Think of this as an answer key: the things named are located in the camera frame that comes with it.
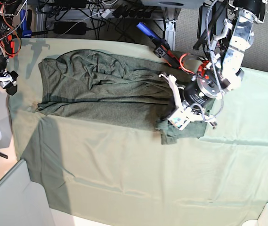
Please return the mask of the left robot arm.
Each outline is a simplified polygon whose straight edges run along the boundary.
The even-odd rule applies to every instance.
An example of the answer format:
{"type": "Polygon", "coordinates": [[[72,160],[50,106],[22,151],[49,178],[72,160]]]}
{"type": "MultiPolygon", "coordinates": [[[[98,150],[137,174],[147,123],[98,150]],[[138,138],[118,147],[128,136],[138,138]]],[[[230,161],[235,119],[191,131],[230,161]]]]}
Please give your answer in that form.
{"type": "Polygon", "coordinates": [[[201,59],[189,53],[178,60],[179,69],[190,75],[187,85],[178,83],[172,74],[161,73],[172,90],[174,108],[167,120],[183,130],[189,123],[204,121],[213,127],[217,115],[206,113],[207,105],[213,100],[224,100],[224,95],[240,87],[244,72],[241,64],[245,51],[254,41],[253,26],[264,21],[266,0],[235,0],[229,4],[233,19],[224,19],[221,34],[211,35],[209,21],[216,16],[206,14],[205,41],[207,57],[201,59]]]}

